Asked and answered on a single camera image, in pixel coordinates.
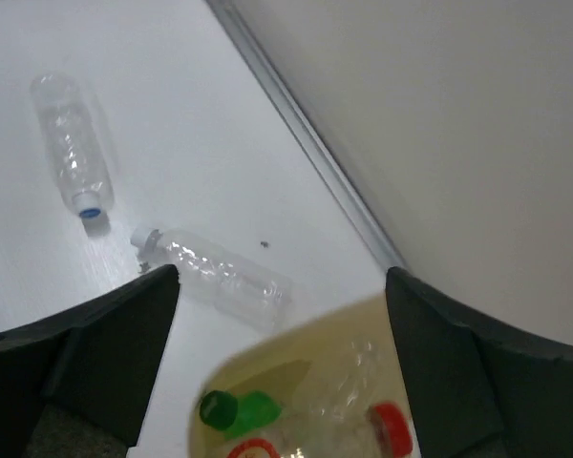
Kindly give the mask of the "red cap labelled bottle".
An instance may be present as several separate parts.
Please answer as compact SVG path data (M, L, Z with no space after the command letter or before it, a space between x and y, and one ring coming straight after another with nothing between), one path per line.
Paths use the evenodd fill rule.
M292 415L217 448L213 457L408 457L409 423L394 403L342 421Z

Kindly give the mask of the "green plastic bottle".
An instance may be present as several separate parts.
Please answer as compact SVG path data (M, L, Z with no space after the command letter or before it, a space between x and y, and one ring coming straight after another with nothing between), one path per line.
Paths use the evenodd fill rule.
M207 392L199 406L202 422L220 432L225 440L235 439L277 420L282 406L263 391L234 395L223 390Z

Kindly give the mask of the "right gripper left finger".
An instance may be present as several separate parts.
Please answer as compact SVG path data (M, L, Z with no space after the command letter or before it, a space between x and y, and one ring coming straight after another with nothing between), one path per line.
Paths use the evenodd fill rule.
M19 457L47 405L137 444L179 299L175 266L0 332L0 457Z

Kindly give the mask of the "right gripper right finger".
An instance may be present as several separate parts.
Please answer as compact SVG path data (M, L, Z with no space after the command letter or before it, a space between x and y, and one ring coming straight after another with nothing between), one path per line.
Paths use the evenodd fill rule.
M573 457L573 346L494 319L405 269L386 302L424 457Z

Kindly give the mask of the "clear bottle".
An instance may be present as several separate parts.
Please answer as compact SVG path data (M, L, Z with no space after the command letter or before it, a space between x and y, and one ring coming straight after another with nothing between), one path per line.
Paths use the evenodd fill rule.
M130 242L141 261L175 266L185 296L259 331L270 333L282 326L291 305L291 281L286 277L184 229L140 225Z
M297 359L285 418L344 422L381 402L400 402L394 358L376 339L357 336Z
M64 204L84 221L105 217L114 192L86 94L64 73L37 76L30 94Z

